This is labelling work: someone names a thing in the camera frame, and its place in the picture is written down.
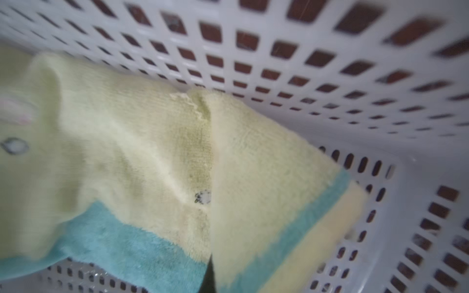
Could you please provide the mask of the white plastic basket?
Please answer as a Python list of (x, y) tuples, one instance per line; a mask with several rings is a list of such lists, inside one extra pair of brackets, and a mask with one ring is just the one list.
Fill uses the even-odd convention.
[(2, 1), (1, 41), (237, 97), (370, 194), (305, 293), (469, 290), (467, 1)]

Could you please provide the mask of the yellow teal whale towel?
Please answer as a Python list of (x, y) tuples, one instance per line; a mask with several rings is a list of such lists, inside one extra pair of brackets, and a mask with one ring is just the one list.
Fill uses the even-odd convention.
[(152, 293), (298, 292), (367, 199), (229, 95), (1, 47), (2, 280), (71, 257)]

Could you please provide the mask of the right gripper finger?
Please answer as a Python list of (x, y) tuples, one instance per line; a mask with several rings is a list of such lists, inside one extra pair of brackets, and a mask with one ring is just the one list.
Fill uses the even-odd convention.
[(214, 276), (213, 256), (210, 256), (203, 281), (198, 293), (216, 293), (216, 282)]

